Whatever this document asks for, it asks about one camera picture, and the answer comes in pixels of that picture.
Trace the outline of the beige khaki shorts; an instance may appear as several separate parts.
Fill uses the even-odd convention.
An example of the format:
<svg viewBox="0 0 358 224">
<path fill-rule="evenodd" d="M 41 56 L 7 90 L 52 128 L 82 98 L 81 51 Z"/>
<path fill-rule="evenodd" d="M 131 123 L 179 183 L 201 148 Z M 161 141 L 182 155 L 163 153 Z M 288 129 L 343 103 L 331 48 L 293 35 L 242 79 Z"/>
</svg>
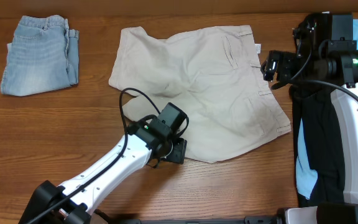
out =
<svg viewBox="0 0 358 224">
<path fill-rule="evenodd" d="M 250 26 L 216 26 L 149 36 L 121 31 L 109 84 L 132 95 L 123 111 L 137 121 L 173 103 L 189 159 L 214 163 L 245 154 L 289 133 L 290 120 L 260 71 Z"/>
</svg>

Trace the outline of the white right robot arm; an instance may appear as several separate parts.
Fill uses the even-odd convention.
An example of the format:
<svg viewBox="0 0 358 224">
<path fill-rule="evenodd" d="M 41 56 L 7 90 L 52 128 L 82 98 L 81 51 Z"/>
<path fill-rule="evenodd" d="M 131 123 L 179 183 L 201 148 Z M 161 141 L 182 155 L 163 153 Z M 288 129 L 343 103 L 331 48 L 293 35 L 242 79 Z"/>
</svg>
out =
<svg viewBox="0 0 358 224">
<path fill-rule="evenodd" d="M 358 20 L 313 13 L 293 30 L 295 52 L 262 64 L 293 103 L 299 205 L 246 223 L 358 223 Z"/>
</svg>

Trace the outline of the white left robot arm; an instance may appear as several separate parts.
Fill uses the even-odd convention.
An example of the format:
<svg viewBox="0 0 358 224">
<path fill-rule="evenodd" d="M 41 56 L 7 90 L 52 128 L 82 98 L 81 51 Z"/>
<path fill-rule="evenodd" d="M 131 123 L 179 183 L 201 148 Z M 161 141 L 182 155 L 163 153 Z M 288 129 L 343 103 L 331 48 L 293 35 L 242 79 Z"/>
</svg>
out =
<svg viewBox="0 0 358 224">
<path fill-rule="evenodd" d="M 20 223 L 90 223 L 101 202 L 149 161 L 184 162 L 186 140 L 176 131 L 156 119 L 130 124 L 122 139 L 91 167 L 58 186 L 48 180 L 40 184 Z"/>
</svg>

